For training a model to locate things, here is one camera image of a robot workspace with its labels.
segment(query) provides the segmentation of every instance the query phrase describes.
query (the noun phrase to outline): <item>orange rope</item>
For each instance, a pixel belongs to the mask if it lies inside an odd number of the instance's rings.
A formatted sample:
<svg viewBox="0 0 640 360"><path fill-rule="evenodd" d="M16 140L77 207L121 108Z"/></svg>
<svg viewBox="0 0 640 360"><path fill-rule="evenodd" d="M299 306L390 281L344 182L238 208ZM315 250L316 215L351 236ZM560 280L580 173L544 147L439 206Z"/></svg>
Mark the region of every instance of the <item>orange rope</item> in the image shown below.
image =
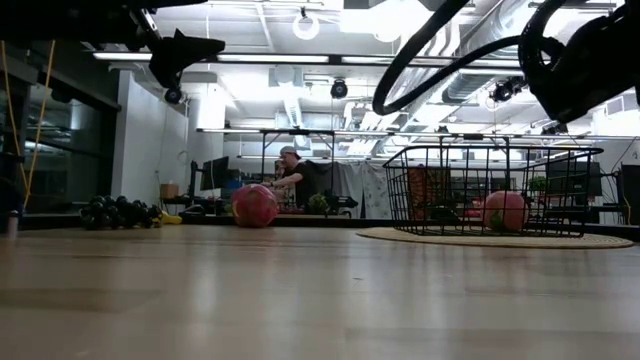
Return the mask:
<svg viewBox="0 0 640 360"><path fill-rule="evenodd" d="M16 152L18 153L18 156L20 156L20 144L18 142L18 135L17 135L17 128L16 128L16 122L15 122L15 118L13 115L13 106L11 104L11 92L10 92L10 88L9 88L9 69L8 69L8 64L7 64L7 53L6 53L6 48L5 48L5 43L4 41L1 42L2 44L2 62L4 64L4 82L5 82L5 86L7 88L7 100L9 102L9 118L11 119L11 126L13 128L13 140L15 141L16 144ZM49 65L47 66L47 74L46 74L46 78L44 81L44 92L45 94L47 93L47 91L49 90L49 81L51 80L51 70L53 69L53 54L55 52L55 48L56 48L56 41L53 40L51 41L51 47L49 50ZM38 119L38 130L36 132L36 141L35 141L35 148L33 150L33 159L31 160L31 167L29 169L29 180L27 181L27 177L24 171L24 165L20 164L20 169L22 171L22 179L24 181L25 184L25 197L24 197L24 205L23 208L26 209L27 208L27 204L29 203L29 197L31 196L31 183L33 181L33 172L35 170L36 167L36 163L38 162L38 144L40 143L40 130L42 129L42 121L44 120L44 113L45 113L45 108L47 105L47 97L45 96L42 99L42 106L40 107L40 118Z"/></svg>
<svg viewBox="0 0 640 360"><path fill-rule="evenodd" d="M13 104L11 103L11 86L9 85L9 64L7 63L7 51L5 49L4 40L0 41L2 47L2 63L4 64L4 87L7 91L7 102L9 106L9 118L11 119L11 128L13 129L13 141L16 145L16 153L18 156L22 156L20 153L20 141L18 141L18 131L16 129L16 119L13 117ZM20 172L22 173L22 182L27 189L27 175L24 172L24 164L20 163Z"/></svg>
<svg viewBox="0 0 640 360"><path fill-rule="evenodd" d="M31 160L31 168L29 169L29 183L27 185L27 193L24 196L24 206L23 208L27 208L27 204L29 203L29 197L31 196L31 183L33 181L33 172L36 168L36 163L38 162L38 143L40 142L40 130L42 129L42 120L44 120L44 112L47 105L47 91L49 90L49 80L51 80L51 70L53 69L53 54L56 49L56 41L51 41L51 49L49 50L49 65L47 66L47 75L44 80L44 93L45 96L42 98L42 106L40 107L40 119L38 119L38 130L36 132L36 144L33 149L33 160Z"/></svg>

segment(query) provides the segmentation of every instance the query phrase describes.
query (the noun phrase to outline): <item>round rug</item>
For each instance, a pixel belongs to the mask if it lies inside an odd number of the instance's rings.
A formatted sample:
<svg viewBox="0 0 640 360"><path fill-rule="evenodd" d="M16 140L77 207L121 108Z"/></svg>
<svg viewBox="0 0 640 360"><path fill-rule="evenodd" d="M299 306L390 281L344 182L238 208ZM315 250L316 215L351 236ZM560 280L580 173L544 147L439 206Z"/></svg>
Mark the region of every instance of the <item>round rug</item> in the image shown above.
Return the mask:
<svg viewBox="0 0 640 360"><path fill-rule="evenodd" d="M581 238L520 236L420 236L394 228L369 228L358 235L391 241L408 241L439 245L521 247L537 249L617 249L633 246L633 242L613 236L584 234Z"/></svg>

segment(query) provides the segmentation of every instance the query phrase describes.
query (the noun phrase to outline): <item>bottle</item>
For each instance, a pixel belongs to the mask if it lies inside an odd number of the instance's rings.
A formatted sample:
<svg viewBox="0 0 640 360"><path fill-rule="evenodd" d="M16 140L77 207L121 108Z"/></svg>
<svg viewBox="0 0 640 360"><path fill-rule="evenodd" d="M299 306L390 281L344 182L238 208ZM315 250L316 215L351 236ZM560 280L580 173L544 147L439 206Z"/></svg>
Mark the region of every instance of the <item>bottle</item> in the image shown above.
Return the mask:
<svg viewBox="0 0 640 360"><path fill-rule="evenodd" d="M7 240L15 242L18 238L18 212L13 210L9 212L9 220L7 221Z"/></svg>

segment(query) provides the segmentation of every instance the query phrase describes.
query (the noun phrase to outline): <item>wire basket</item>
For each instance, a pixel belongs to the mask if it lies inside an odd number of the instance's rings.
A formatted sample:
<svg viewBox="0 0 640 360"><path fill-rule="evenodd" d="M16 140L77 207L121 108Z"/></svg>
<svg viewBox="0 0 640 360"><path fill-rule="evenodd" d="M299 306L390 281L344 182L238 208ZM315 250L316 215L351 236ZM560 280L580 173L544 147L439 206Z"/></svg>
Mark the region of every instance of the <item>wire basket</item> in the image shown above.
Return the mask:
<svg viewBox="0 0 640 360"><path fill-rule="evenodd" d="M416 235L580 237L602 149L407 147L387 161L394 228Z"/></svg>

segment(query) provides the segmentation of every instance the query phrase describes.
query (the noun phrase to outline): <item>red ball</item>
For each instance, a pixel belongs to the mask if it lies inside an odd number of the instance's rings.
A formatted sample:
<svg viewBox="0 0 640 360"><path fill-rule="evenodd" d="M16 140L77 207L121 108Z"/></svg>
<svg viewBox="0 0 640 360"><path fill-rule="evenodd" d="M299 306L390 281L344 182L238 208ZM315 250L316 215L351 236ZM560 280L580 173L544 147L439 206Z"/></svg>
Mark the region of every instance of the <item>red ball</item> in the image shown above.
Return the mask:
<svg viewBox="0 0 640 360"><path fill-rule="evenodd" d="M524 198L516 192L494 192L487 196L484 209L482 222L495 231L518 232L529 218Z"/></svg>
<svg viewBox="0 0 640 360"><path fill-rule="evenodd" d="M278 215L278 201L266 187L251 184L231 195L231 210L238 226L260 228Z"/></svg>

